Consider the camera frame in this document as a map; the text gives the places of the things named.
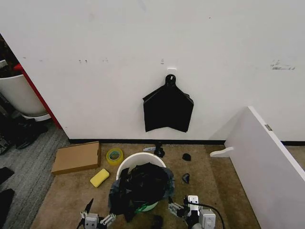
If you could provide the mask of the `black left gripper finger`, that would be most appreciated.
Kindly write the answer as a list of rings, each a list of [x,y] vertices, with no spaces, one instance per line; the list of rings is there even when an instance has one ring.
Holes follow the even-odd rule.
[[[77,226],[77,229],[80,227],[80,226],[84,226],[85,227],[85,218],[87,217],[87,215],[89,214],[90,212],[90,209],[91,209],[91,206],[92,206],[92,203],[93,203],[93,198],[91,199],[91,201],[86,205],[84,211],[81,212],[81,220]]]
[[[102,218],[99,222],[101,226],[110,226],[116,220],[116,215],[111,213],[108,216]]]

